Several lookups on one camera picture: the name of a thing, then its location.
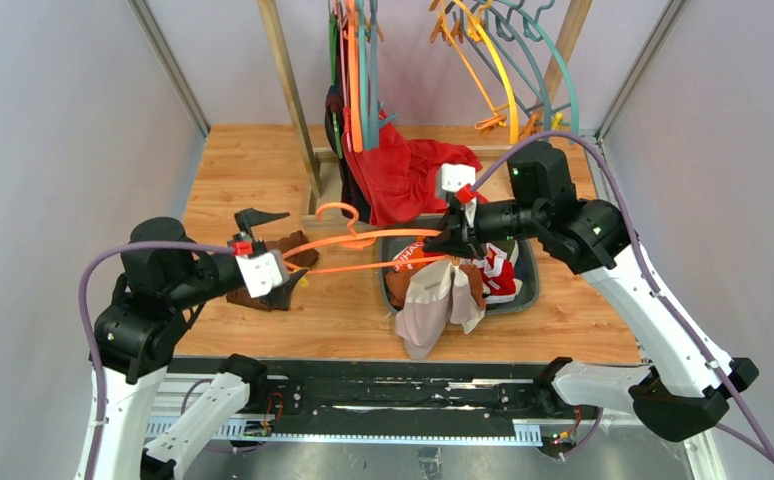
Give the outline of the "pale pink underwear cream waistband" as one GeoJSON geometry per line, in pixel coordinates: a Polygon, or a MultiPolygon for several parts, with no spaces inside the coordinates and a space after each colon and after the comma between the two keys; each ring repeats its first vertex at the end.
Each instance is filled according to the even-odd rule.
{"type": "Polygon", "coordinates": [[[485,309],[473,295],[470,270],[469,264],[440,260],[411,278],[395,319],[395,333],[411,359],[425,359],[449,324],[469,334],[483,319],[485,309]]]}

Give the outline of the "red underwear white trim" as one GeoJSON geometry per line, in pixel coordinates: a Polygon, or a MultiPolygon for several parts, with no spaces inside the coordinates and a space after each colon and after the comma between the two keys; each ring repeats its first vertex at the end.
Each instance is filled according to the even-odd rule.
{"type": "Polygon", "coordinates": [[[481,274],[482,296],[489,305],[504,304],[516,299],[523,281],[517,276],[519,247],[515,240],[487,243],[483,258],[471,263],[481,274]]]}

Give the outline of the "blue-grey plastic clip hanger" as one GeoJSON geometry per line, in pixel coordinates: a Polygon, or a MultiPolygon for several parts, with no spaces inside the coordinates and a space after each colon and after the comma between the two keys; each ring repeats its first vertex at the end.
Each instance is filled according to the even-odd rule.
{"type": "Polygon", "coordinates": [[[481,134],[498,128],[509,130],[514,143],[546,127],[557,127],[563,115],[552,105],[554,94],[535,56],[541,46],[551,57],[557,49],[541,26],[544,14],[554,1],[450,1],[442,7],[443,19],[450,22],[449,43],[461,57],[467,72],[489,108],[490,115],[474,125],[481,134]],[[502,88],[503,100],[496,103],[479,74],[470,65],[461,44],[467,43],[502,88]]]}

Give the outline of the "teal plastic clip hanger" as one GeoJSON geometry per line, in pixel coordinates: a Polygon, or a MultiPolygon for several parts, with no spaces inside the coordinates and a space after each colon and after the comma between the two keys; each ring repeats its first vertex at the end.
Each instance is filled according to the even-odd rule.
{"type": "Polygon", "coordinates": [[[520,139],[581,127],[581,102],[570,70],[591,1],[568,1],[556,33],[542,25],[556,1],[496,1],[484,14],[519,107],[520,139]]]}

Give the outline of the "brown underwear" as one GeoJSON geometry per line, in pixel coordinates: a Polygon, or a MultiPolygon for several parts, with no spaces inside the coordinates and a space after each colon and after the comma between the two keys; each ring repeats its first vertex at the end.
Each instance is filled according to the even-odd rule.
{"type": "MultiPolygon", "coordinates": [[[[483,306],[486,312],[485,300],[482,296],[482,281],[478,270],[470,265],[470,279],[472,283],[472,291],[476,300],[483,306]]],[[[406,292],[408,290],[411,278],[417,274],[419,270],[405,271],[405,272],[388,272],[386,275],[386,283],[391,294],[391,303],[399,308],[403,308],[405,303],[406,292]]]]}

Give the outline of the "yellow plastic clip hanger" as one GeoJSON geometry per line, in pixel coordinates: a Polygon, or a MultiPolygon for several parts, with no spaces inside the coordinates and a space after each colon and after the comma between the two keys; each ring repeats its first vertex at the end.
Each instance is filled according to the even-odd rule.
{"type": "Polygon", "coordinates": [[[519,107],[516,94],[502,56],[487,30],[484,14],[492,7],[492,1],[483,1],[472,8],[466,1],[434,0],[429,11],[435,15],[435,24],[430,42],[442,40],[460,59],[466,72],[482,98],[487,116],[478,120],[473,128],[479,134],[494,130],[507,131],[507,140],[513,145],[520,137],[519,107]],[[488,68],[502,90],[501,102],[492,89],[482,80],[481,75],[469,60],[466,47],[474,47],[480,61],[488,68]]]}

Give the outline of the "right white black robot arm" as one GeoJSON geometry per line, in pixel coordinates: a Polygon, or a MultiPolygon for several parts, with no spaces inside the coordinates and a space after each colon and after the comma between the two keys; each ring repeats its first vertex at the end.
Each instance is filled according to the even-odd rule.
{"type": "Polygon", "coordinates": [[[441,166],[435,188],[447,209],[426,249],[476,259],[496,241],[536,239],[616,310],[642,358],[622,367],[556,358],[534,381],[538,406],[548,415],[576,406],[625,412],[673,442],[716,427],[758,377],[754,362],[713,345],[672,304],[621,210],[578,197],[562,150],[535,141],[510,150],[505,165],[513,196],[488,203],[473,190],[473,168],[441,166]]]}

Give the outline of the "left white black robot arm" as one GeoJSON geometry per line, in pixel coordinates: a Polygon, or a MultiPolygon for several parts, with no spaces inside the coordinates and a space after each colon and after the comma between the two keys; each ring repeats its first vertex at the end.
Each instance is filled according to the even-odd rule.
{"type": "Polygon", "coordinates": [[[243,289],[274,309],[289,307],[298,275],[253,233],[275,220],[255,209],[236,213],[238,230],[226,246],[194,242],[171,217],[142,222],[113,249],[123,272],[97,317],[88,306],[93,268],[83,271],[77,295],[93,394],[78,478],[180,479],[242,410],[258,413],[260,435],[270,435],[290,403],[265,364],[240,354],[222,362],[206,390],[164,432],[149,439],[147,427],[175,347],[209,301],[243,289]]]}

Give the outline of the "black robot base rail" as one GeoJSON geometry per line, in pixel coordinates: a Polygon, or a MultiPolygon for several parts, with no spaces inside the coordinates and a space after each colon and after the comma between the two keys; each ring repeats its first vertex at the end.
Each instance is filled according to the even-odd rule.
{"type": "Polygon", "coordinates": [[[550,450],[638,427],[633,415],[592,406],[548,407],[536,363],[264,359],[263,399],[222,422],[209,450],[245,453],[280,443],[508,446],[550,450]]]}

